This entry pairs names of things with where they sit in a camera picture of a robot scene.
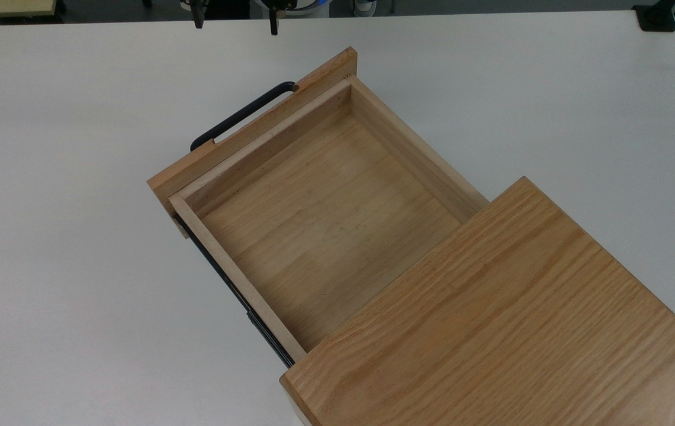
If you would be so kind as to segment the dark robot gripper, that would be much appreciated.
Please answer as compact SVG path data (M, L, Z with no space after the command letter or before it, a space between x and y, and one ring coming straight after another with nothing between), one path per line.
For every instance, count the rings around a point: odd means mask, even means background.
M180 1L181 7L191 10L194 25L202 29L205 21L205 10L215 12L243 12L248 10L250 1ZM279 32L279 12L292 9L291 1L259 1L265 9L269 9L271 34Z

